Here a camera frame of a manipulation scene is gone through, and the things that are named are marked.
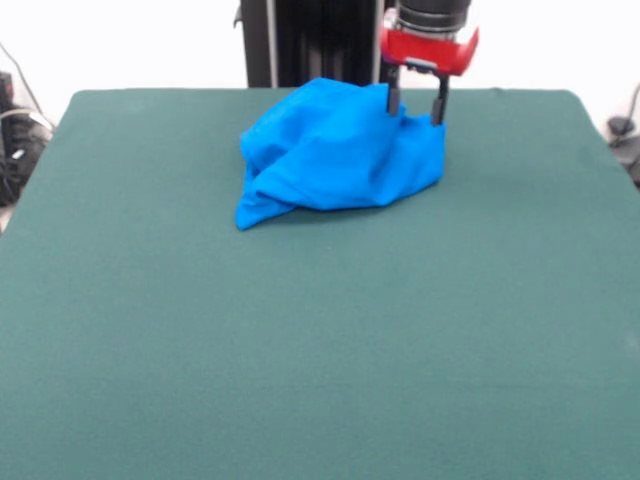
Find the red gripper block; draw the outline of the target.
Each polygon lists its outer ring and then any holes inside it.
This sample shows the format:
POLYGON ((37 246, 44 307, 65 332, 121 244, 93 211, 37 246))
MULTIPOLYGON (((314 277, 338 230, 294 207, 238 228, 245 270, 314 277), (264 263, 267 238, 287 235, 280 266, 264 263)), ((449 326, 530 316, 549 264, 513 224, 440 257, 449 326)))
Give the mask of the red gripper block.
POLYGON ((449 96, 449 76, 462 76, 468 69, 479 43, 479 29, 474 30, 467 43, 461 44, 383 27, 380 41, 382 57, 392 64, 388 69, 387 112, 395 116, 399 109, 398 66, 417 66, 441 74, 430 118, 432 125, 442 125, 449 96))

